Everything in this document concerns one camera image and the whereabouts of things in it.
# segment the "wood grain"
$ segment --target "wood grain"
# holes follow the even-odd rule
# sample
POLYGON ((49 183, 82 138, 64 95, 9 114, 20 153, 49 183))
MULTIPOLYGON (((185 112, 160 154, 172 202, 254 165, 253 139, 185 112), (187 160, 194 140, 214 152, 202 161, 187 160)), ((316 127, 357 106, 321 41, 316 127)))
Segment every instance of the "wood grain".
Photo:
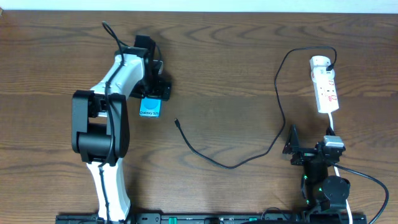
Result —
MULTIPOLYGON (((225 164, 263 152, 282 125, 274 74, 292 48, 331 45, 340 110, 341 164, 383 181, 391 198, 378 223, 398 219, 398 16, 184 12, 4 11, 0 17, 0 223, 53 223, 59 213, 98 209, 93 181, 70 145, 71 98, 98 83, 113 64, 114 40, 150 35, 173 78, 159 119, 138 116, 128 101, 131 142, 124 174, 135 206, 163 212, 261 212, 303 205, 301 167, 281 154, 287 129, 266 157, 223 170, 193 155, 192 145, 225 164)), ((322 138, 308 59, 295 52, 278 79, 287 127, 304 144, 322 138)), ((371 219, 384 193, 351 182, 352 211, 371 219)))

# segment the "white cable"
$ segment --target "white cable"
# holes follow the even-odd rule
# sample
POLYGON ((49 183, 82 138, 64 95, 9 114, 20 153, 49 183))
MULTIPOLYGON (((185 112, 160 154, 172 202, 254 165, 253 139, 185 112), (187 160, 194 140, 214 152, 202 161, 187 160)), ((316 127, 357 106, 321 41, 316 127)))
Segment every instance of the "white cable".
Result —
POLYGON ((332 130, 335 130, 333 127, 333 118, 331 117, 331 112, 329 112, 328 115, 329 115, 330 127, 332 130))
MULTIPOLYGON (((328 115, 329 115, 330 128, 334 131, 335 129, 333 128, 333 118, 331 117, 331 113, 328 113, 328 115)), ((334 167, 334 168, 335 168, 336 176, 339 177, 340 173, 338 172, 337 167, 334 167)), ((347 214, 348 214, 349 224, 353 224, 353 214, 351 213, 351 209, 349 207, 348 200, 346 200, 346 203, 347 203, 347 214)))

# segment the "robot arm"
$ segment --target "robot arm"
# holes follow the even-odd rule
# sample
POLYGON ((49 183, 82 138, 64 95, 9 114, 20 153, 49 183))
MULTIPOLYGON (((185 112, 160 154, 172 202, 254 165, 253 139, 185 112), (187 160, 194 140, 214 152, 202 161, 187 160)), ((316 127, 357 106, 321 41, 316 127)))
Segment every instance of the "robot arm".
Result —
POLYGON ((126 100, 129 96, 168 100, 171 84, 158 76, 163 62, 154 61, 155 42, 138 35, 133 47, 115 53, 115 62, 106 76, 90 91, 78 90, 72 99, 72 148, 79 153, 93 174, 99 200, 98 216, 104 220, 125 220, 130 209, 123 177, 123 157, 129 141, 129 121, 126 100), (105 100, 106 82, 112 78, 108 98, 113 115, 114 148, 110 152, 110 119, 106 124, 91 123, 89 118, 108 117, 105 100))

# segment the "power strip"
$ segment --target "power strip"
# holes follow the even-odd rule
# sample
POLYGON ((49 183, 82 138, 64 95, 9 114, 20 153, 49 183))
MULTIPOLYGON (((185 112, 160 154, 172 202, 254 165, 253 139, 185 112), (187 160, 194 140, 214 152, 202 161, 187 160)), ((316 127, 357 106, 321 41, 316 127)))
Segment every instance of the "power strip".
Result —
POLYGON ((337 110, 339 107, 334 80, 335 70, 326 70, 331 65, 330 59, 317 55, 311 58, 310 65, 318 112, 331 113, 337 110))

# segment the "black cable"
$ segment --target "black cable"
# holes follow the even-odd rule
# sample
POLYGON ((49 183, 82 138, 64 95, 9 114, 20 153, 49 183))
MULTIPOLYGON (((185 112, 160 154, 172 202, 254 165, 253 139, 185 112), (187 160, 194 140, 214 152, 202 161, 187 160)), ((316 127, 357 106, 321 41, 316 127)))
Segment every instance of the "black cable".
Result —
POLYGON ((99 167, 99 175, 101 177, 101 187, 102 187, 102 191, 104 193, 104 199, 105 199, 106 217, 107 217, 107 222, 106 223, 110 223, 111 217, 110 217, 110 214, 109 214, 109 202, 108 202, 108 198, 106 196, 106 191, 105 191, 104 176, 103 176, 104 170, 102 169, 102 167, 105 164, 108 163, 109 158, 111 157, 111 154, 114 153, 114 142, 115 142, 114 123, 113 123, 113 115, 112 115, 112 108, 111 108, 111 100, 109 99, 109 88, 111 86, 112 79, 116 76, 116 74, 120 71, 120 69, 124 65, 124 55, 123 55, 121 44, 123 44, 123 45, 126 45, 126 44, 121 42, 118 39, 116 34, 113 32, 112 28, 108 25, 108 23, 103 21, 102 22, 102 26, 107 31, 107 33, 109 33, 115 39, 115 41, 116 41, 116 43, 118 44, 118 47, 119 47, 119 53, 121 55, 120 65, 113 72, 113 74, 110 76, 109 80, 106 81, 106 83, 105 83, 105 92, 104 92, 104 94, 105 94, 106 111, 108 112, 108 118, 109 118, 109 125, 111 126, 111 144, 109 146, 109 151, 108 151, 108 154, 106 155, 105 160, 100 165, 98 165, 98 167, 99 167))
POLYGON ((109 214, 109 201, 105 191, 104 170, 102 169, 102 167, 99 167, 98 169, 99 169, 99 176, 101 177, 101 188, 102 192, 104 193, 104 199, 105 199, 106 219, 107 219, 106 223, 111 223, 111 215, 109 214))
POLYGON ((121 47, 121 41, 118 39, 116 34, 113 32, 112 28, 108 25, 108 23, 103 21, 102 26, 107 31, 107 33, 109 33, 115 39, 116 43, 118 44, 119 52, 121 55, 121 62, 120 62, 120 65, 118 66, 118 68, 113 72, 113 74, 111 75, 109 80, 106 81, 106 83, 105 83, 105 93, 104 94, 105 94, 106 111, 108 112, 108 118, 109 118, 109 125, 111 126, 111 144, 109 147, 108 155, 106 155, 105 160, 98 167, 103 167, 105 164, 107 164, 109 161, 110 155, 114 152, 114 142, 115 142, 114 123, 113 123, 111 101, 109 100, 109 95, 108 95, 109 92, 108 91, 109 91, 112 79, 115 77, 115 75, 120 71, 120 69, 124 65, 124 55, 123 55, 123 51, 122 51, 122 47, 121 47))
POLYGON ((281 63, 280 66, 279 66, 278 72, 276 73, 275 79, 274 79, 274 86, 275 86, 276 98, 277 98, 277 101, 278 101, 280 113, 282 114, 283 125, 282 125, 281 129, 279 130, 279 132, 277 133, 277 135, 276 135, 276 137, 274 138, 274 140, 272 141, 272 143, 271 143, 271 145, 269 146, 268 150, 267 150, 265 153, 260 154, 260 155, 256 155, 256 156, 253 156, 253 157, 250 157, 249 159, 246 159, 246 160, 244 160, 244 161, 242 161, 242 162, 240 162, 240 163, 238 163, 238 164, 236 164, 236 165, 233 165, 233 166, 226 166, 226 165, 221 164, 221 163, 219 163, 219 162, 217 162, 217 161, 215 161, 215 160, 213 160, 213 159, 211 159, 211 158, 209 158, 209 157, 207 157, 207 156, 201 154, 200 152, 196 151, 196 150, 191 146, 191 144, 188 142, 188 139, 185 137, 185 135, 184 135, 184 133, 183 133, 183 131, 182 131, 182 129, 181 129, 180 122, 179 122, 178 119, 176 118, 175 121, 174 121, 174 123, 175 123, 176 127, 178 127, 178 130, 180 130, 180 133, 181 133, 182 137, 184 138, 185 143, 186 143, 187 146, 191 149, 191 151, 192 151, 193 153, 195 153, 196 155, 198 155, 198 156, 200 156, 200 157, 202 157, 202 158, 204 158, 204 159, 210 161, 210 162, 213 163, 214 165, 219 166, 219 167, 224 168, 224 169, 235 169, 235 168, 237 168, 237 167, 239 167, 239 166, 241 166, 241 165, 243 165, 243 164, 245 164, 245 163, 247 163, 247 162, 249 162, 249 161, 251 161, 251 160, 253 160, 253 159, 257 159, 257 158, 260 158, 260 157, 262 157, 262 156, 267 155, 268 152, 272 149, 272 147, 273 147, 273 145, 275 144, 276 140, 279 138, 280 134, 282 133, 282 131, 284 130, 285 125, 286 125, 285 114, 284 114, 284 111, 283 111, 283 109, 282 109, 282 105, 280 104, 279 94, 278 94, 278 88, 277 88, 277 85, 276 85, 276 80, 277 80, 278 74, 279 74, 280 70, 282 69, 282 66, 283 66, 283 64, 284 64, 284 62, 285 62, 287 56, 288 56, 291 52, 297 51, 297 50, 312 50, 312 49, 332 49, 332 50, 335 52, 335 60, 334 60, 334 62, 333 62, 331 65, 328 66, 328 68, 327 68, 326 70, 330 71, 330 70, 332 70, 333 67, 335 66, 336 59, 337 59, 337 51, 336 51, 336 49, 334 49, 333 47, 329 47, 329 46, 302 47, 302 48, 293 49, 293 50, 287 52, 287 54, 285 55, 285 57, 284 57, 282 63, 281 63))
POLYGON ((269 210, 272 210, 272 209, 273 209, 273 210, 278 210, 278 211, 285 217, 286 220, 289 220, 289 219, 287 218, 287 216, 285 215, 285 213, 282 212, 282 210, 279 209, 279 208, 277 208, 277 207, 270 207, 270 208, 267 208, 267 209, 262 213, 262 215, 261 215, 261 220, 265 219, 265 215, 269 212, 269 210))
POLYGON ((378 213, 377 213, 377 214, 374 216, 374 218, 369 222, 369 224, 373 224, 373 223, 381 216, 381 213, 384 211, 384 209, 385 209, 386 206, 387 206, 387 203, 388 203, 388 200, 389 200, 389 192, 388 192, 387 187, 386 187, 380 180, 377 180, 376 178, 371 177, 370 175, 363 174, 363 173, 358 172, 358 171, 355 171, 355 170, 353 170, 353 169, 349 169, 349 168, 342 167, 342 166, 337 165, 337 164, 334 164, 334 163, 332 163, 332 162, 330 162, 330 161, 328 161, 328 160, 326 160, 326 163, 329 164, 329 165, 331 165, 331 166, 334 166, 334 167, 337 167, 337 168, 339 168, 339 169, 342 169, 342 170, 345 170, 345 171, 347 171, 347 172, 350 172, 350 173, 352 173, 352 174, 360 175, 361 177, 365 177, 365 178, 368 178, 369 180, 375 181, 376 183, 378 183, 378 184, 384 189, 384 191, 385 191, 385 193, 386 193, 386 196, 385 196, 385 198, 384 198, 384 203, 383 203, 383 205, 381 206, 381 208, 380 208, 380 210, 378 211, 378 213))

